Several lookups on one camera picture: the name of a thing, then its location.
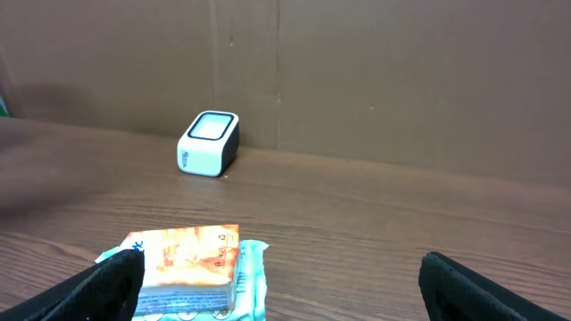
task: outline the white cube device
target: white cube device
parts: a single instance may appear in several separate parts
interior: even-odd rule
[[[204,111],[196,117],[177,145],[180,170],[217,177],[236,158],[240,145],[238,115],[225,111]]]

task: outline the wood grain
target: wood grain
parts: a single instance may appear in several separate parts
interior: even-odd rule
[[[272,245],[269,320],[426,320],[428,251],[571,317],[569,189],[251,148],[224,177],[197,177],[175,146],[0,119],[0,309],[129,231],[237,222]]]

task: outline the wooden table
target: wooden table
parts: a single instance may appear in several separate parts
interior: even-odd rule
[[[569,189],[251,148],[197,177],[176,142],[0,119],[0,309],[129,231],[237,222],[272,245],[269,320],[426,320],[429,251],[571,317]]]

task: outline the device screen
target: device screen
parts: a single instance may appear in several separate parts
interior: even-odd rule
[[[189,135],[194,138],[220,139],[230,122],[231,115],[207,112],[194,124]]]

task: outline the light blue plastic wrapper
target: light blue plastic wrapper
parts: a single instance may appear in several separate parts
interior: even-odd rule
[[[266,275],[264,273],[264,250],[268,245],[262,241],[243,240],[240,242],[240,274],[236,287],[236,308],[232,311],[203,311],[165,315],[133,317],[133,321],[213,321],[213,320],[266,320]],[[111,257],[119,251],[119,246],[103,252],[95,263]]]

